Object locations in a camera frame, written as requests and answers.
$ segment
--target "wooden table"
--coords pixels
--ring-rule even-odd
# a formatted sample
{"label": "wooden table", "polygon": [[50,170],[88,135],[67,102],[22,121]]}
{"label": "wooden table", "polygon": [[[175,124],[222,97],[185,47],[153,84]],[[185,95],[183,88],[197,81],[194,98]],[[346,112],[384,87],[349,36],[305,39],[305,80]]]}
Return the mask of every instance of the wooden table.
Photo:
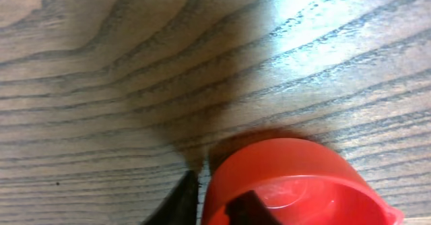
{"label": "wooden table", "polygon": [[0,224],[138,224],[271,137],[431,224],[430,101],[431,0],[0,0]]}

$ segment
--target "red bowl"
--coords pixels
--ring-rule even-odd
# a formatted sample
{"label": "red bowl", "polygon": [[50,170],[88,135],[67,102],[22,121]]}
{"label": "red bowl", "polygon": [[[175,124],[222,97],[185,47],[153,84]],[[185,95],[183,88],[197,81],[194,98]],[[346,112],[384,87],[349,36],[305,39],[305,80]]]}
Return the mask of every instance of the red bowl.
{"label": "red bowl", "polygon": [[390,207],[334,151],[302,139],[280,138],[247,146],[214,173],[203,225],[228,225],[229,201],[254,190],[282,224],[396,225]]}

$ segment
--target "black object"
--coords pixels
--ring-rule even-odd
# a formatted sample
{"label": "black object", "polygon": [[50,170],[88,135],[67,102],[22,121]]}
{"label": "black object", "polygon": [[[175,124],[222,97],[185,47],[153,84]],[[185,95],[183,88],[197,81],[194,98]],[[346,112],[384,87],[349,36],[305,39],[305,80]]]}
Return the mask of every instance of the black object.
{"label": "black object", "polygon": [[[141,225],[196,225],[199,183],[188,171],[158,210]],[[226,205],[229,225],[281,225],[254,191],[248,191]]]}

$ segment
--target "red plastic object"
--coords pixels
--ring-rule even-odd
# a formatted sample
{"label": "red plastic object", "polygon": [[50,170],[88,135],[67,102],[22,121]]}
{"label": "red plastic object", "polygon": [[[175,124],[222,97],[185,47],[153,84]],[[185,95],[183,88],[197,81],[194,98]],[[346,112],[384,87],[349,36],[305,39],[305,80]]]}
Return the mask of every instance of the red plastic object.
{"label": "red plastic object", "polygon": [[302,139],[261,141],[230,156],[209,184],[202,225],[228,225],[225,205],[250,190],[282,224],[403,221],[402,212],[388,206],[341,156]]}

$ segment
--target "red plastic cup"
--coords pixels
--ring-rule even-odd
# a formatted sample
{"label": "red plastic cup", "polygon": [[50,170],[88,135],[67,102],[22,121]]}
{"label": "red plastic cup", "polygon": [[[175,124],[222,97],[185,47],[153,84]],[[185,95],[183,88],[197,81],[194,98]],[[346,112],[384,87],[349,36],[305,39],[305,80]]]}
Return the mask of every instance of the red plastic cup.
{"label": "red plastic cup", "polygon": [[231,155],[214,173],[203,225],[228,225],[229,201],[254,190],[282,224],[396,225],[390,207],[334,151],[302,139],[261,141]]}

